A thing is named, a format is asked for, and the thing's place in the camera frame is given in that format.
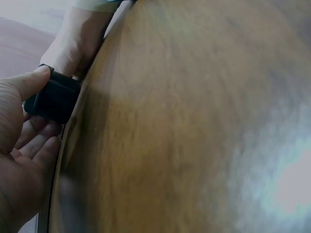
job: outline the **wood grain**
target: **wood grain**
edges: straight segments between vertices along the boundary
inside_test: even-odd
[[[311,2],[139,0],[71,123],[52,233],[311,230]]]

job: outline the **forearm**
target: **forearm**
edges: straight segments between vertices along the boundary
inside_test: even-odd
[[[111,12],[89,11],[71,6],[66,12],[58,37],[74,37],[88,43],[96,42],[103,38],[112,17]]]
[[[74,0],[59,34],[41,58],[66,76],[84,77],[118,8],[117,2]]]

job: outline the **finger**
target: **finger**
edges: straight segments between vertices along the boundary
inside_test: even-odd
[[[49,121],[42,116],[32,116],[29,120],[25,121],[21,130],[18,141],[14,148],[21,149],[29,143],[40,131],[47,125]]]
[[[40,92],[50,78],[50,69],[41,66],[33,72],[21,74],[12,78],[2,79],[5,83],[17,90],[22,101]]]
[[[51,137],[35,155],[33,161],[38,165],[44,175],[47,174],[49,169],[53,166],[60,146],[61,142],[59,138]]]
[[[61,132],[61,126],[55,122],[49,122],[44,129],[34,139],[22,147],[19,151],[23,156],[31,159],[38,153],[43,145],[53,136],[58,136]]]
[[[31,117],[29,113],[25,112],[24,106],[23,106],[23,114],[24,114],[24,122],[27,121]]]

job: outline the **black device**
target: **black device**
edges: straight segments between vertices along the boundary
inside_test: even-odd
[[[49,68],[50,80],[41,92],[24,102],[24,109],[31,115],[40,115],[59,124],[66,124],[78,100],[81,85],[79,81]]]

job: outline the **wrist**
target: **wrist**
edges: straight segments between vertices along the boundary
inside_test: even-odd
[[[0,191],[0,232],[16,233],[20,229],[18,223],[13,220],[13,212],[5,195]]]
[[[94,12],[70,7],[65,15],[59,37],[79,39],[84,44],[101,40],[113,13]]]

